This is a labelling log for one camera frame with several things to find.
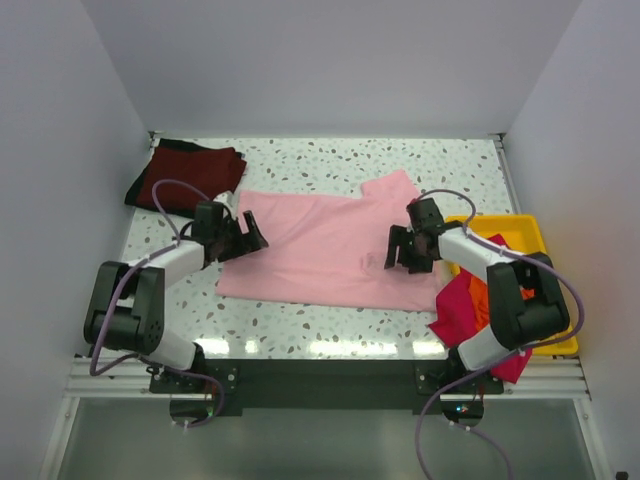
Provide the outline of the pink t shirt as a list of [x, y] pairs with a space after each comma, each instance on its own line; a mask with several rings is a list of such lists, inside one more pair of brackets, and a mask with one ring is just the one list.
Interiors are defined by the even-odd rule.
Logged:
[[418, 191], [403, 170], [362, 184], [358, 198], [245, 190], [268, 247], [224, 264], [216, 293], [259, 301], [432, 312], [434, 273], [384, 266], [389, 229], [407, 225]]

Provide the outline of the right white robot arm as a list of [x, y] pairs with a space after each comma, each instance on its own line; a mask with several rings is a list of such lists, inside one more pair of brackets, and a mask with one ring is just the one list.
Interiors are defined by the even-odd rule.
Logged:
[[569, 327], [569, 312], [550, 258], [524, 254], [474, 233], [467, 221], [445, 221], [432, 198], [406, 207], [410, 225], [389, 230], [384, 267], [430, 273], [440, 260], [455, 263], [488, 288], [488, 325], [449, 350], [445, 379], [459, 393], [481, 380], [481, 371]]

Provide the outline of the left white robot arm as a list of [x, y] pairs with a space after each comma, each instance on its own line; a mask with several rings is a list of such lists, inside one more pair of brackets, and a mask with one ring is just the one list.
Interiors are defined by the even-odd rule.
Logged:
[[138, 358], [172, 370], [185, 392], [200, 390], [207, 368], [202, 349], [165, 323], [165, 292], [182, 279], [269, 246], [252, 211], [241, 216], [222, 201], [201, 201], [194, 218], [173, 229], [171, 243], [137, 260], [107, 261], [98, 269], [85, 323], [93, 346], [89, 373], [99, 376]]

